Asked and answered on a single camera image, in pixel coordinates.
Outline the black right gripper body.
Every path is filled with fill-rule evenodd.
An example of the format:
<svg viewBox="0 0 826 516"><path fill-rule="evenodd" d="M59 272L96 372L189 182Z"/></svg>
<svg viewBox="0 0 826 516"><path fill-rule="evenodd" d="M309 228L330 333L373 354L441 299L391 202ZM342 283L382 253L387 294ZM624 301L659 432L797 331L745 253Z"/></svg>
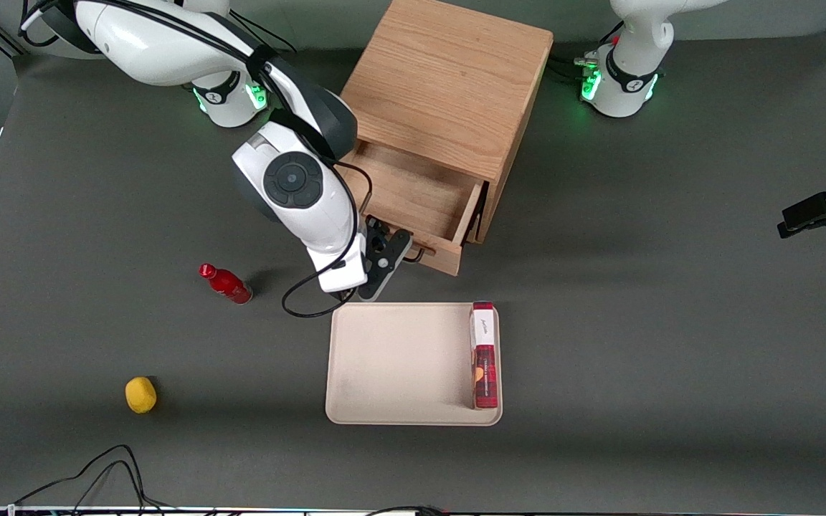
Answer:
<svg viewBox="0 0 826 516"><path fill-rule="evenodd" d="M390 226L378 218L365 219L365 252L383 254L392 249Z"/></svg>

